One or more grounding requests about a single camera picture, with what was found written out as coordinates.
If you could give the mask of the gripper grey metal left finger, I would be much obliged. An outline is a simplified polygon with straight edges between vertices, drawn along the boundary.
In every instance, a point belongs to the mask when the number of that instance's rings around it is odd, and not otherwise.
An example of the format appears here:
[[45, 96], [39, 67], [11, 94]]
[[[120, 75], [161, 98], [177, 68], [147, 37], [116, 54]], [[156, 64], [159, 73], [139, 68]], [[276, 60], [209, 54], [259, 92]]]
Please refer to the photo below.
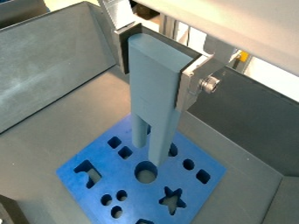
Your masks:
[[129, 0], [97, 0], [107, 19], [116, 48], [116, 63], [124, 74], [128, 73], [128, 38], [140, 25], [132, 12]]

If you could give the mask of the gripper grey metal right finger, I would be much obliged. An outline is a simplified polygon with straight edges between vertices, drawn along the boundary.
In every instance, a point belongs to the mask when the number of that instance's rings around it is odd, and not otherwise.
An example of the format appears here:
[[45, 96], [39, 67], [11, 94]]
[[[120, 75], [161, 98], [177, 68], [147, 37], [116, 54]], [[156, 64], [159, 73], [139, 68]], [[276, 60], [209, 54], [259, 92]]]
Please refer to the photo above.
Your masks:
[[235, 47], [221, 40], [208, 36], [203, 50], [207, 54], [195, 58], [181, 70], [180, 86], [175, 108], [183, 112], [197, 100], [200, 92], [213, 93], [220, 80], [212, 76], [228, 63]]

